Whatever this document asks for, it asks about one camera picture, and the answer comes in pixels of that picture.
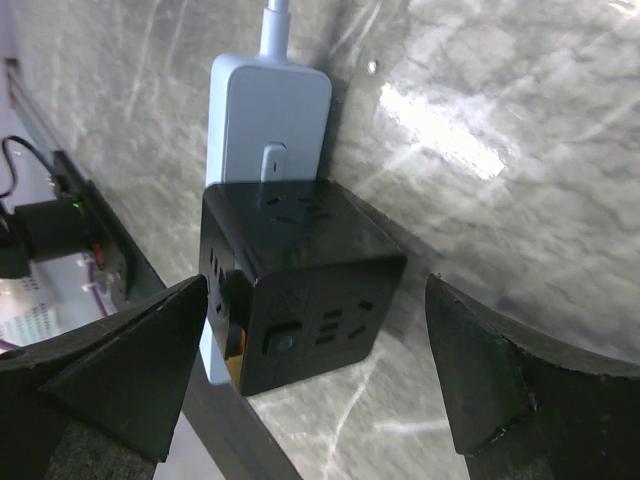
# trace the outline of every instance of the black rubber piece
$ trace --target black rubber piece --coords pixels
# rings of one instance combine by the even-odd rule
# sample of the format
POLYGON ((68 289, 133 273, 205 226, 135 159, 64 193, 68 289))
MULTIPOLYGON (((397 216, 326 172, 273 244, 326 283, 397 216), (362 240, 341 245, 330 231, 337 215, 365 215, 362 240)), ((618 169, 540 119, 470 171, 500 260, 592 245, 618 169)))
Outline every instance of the black rubber piece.
POLYGON ((472 480, 640 478, 639 366, 544 335, 435 276, 426 316, 472 480))
POLYGON ((197 276, 139 306, 0 355, 0 425, 10 446, 0 449, 3 475, 47 478, 67 428, 78 423, 163 461, 206 310, 206 280, 197 276))

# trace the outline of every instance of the black cable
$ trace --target black cable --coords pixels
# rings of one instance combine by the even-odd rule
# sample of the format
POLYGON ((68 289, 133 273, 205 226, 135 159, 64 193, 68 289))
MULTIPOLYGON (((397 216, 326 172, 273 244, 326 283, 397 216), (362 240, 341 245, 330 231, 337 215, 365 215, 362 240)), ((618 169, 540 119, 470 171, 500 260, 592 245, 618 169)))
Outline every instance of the black cable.
POLYGON ((0 194, 0 199, 7 198, 15 191, 16 187, 18 186, 18 171, 16 170, 13 156, 9 151, 9 142, 19 143, 24 148, 29 150, 29 152, 31 152, 33 156, 36 157, 36 160, 38 160, 42 164, 42 166, 47 170, 47 172, 49 172, 52 177, 56 176, 56 173, 53 170, 51 164, 47 161, 44 155, 42 155, 42 153, 38 151, 31 143, 29 143, 22 137, 18 137, 17 135, 9 135, 8 137, 2 139, 2 154, 4 155, 7 166, 9 167, 9 173, 11 174, 11 186, 6 192, 0 194))

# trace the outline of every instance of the power switch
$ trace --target power switch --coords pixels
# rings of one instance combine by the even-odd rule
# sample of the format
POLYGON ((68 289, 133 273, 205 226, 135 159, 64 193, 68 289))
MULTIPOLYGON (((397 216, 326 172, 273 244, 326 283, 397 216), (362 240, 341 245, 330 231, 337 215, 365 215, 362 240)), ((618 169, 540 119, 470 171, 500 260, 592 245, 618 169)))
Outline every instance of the power switch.
POLYGON ((264 353, 269 358, 279 358, 298 350, 302 325, 298 322, 269 329, 264 344, 264 353))
POLYGON ((278 182, 284 176, 287 147, 282 143, 269 143, 262 152, 261 182, 278 182))

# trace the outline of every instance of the marble wall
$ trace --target marble wall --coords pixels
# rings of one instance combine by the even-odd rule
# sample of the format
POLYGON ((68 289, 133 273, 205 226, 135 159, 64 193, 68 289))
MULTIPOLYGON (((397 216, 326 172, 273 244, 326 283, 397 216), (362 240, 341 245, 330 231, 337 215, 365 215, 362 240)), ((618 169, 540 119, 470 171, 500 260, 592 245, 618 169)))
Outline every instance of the marble wall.
MULTIPOLYGON (((323 170, 411 252, 372 357, 254 400, 305 478, 461 478, 426 274, 640 362, 637 0, 292 0, 336 98, 323 170)), ((15 0, 24 73, 163 279, 195 269, 209 70, 260 0, 15 0)))

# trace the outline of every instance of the cord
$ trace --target cord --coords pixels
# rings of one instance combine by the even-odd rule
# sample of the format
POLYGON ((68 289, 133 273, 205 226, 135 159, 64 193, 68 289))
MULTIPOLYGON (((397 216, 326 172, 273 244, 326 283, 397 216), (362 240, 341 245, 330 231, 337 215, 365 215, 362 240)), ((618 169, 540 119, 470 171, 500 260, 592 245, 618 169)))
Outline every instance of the cord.
POLYGON ((8 137, 4 137, 2 139, 2 154, 4 155, 5 161, 7 162, 7 166, 9 167, 9 173, 11 174, 11 185, 9 186, 9 189, 6 192, 3 192, 2 194, 0 194, 0 199, 7 198, 9 195, 11 195, 15 191, 16 187, 18 186, 18 171, 16 170, 16 165, 13 160, 13 156, 9 151, 9 142, 19 143, 24 148, 29 150, 29 152, 33 154, 36 160, 38 160, 42 164, 42 166, 47 170, 47 172, 49 172, 49 174, 52 177, 56 176, 56 173, 53 170, 53 167, 51 166, 51 164, 49 164, 49 162, 44 157, 44 155, 42 155, 42 153, 38 151, 31 143, 29 143, 27 140, 25 140, 22 137, 18 137, 17 135, 10 135, 8 137))
POLYGON ((262 17, 260 57, 276 63, 286 63, 289 47, 291 15, 289 0, 269 0, 262 17))

